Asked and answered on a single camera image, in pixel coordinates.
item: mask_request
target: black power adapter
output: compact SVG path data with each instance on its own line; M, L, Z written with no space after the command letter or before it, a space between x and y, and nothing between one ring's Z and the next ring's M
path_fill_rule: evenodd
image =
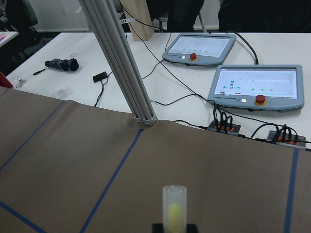
M100 80L103 80L105 78L108 78L108 75L107 75L106 71L104 71L103 73L100 73L100 74L97 74L97 75L93 76L93 81L95 83L97 83Z

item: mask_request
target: tablet device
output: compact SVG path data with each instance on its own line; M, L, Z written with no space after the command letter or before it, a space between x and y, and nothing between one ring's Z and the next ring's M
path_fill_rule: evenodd
M162 57L187 66L216 67L225 61L235 40L235 35L229 34L181 33Z
M300 65L220 65L208 100L224 107L291 111L304 106Z

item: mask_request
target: red button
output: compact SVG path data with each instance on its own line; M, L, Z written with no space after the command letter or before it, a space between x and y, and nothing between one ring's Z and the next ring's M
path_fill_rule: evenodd
M255 102L262 104L262 103L264 103L265 100L266 100L266 97L264 95L257 95Z
M190 59L191 60L195 60L196 59L196 54L195 53L190 54Z

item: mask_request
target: black pants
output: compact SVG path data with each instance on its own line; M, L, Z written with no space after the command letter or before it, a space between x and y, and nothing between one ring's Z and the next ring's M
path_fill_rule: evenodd
M146 0L151 21L169 11L169 32L192 32L204 0Z

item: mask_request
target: aluminum profile post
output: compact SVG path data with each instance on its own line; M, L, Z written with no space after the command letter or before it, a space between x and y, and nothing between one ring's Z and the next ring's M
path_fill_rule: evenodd
M137 122L154 125L156 115L111 0L79 0Z

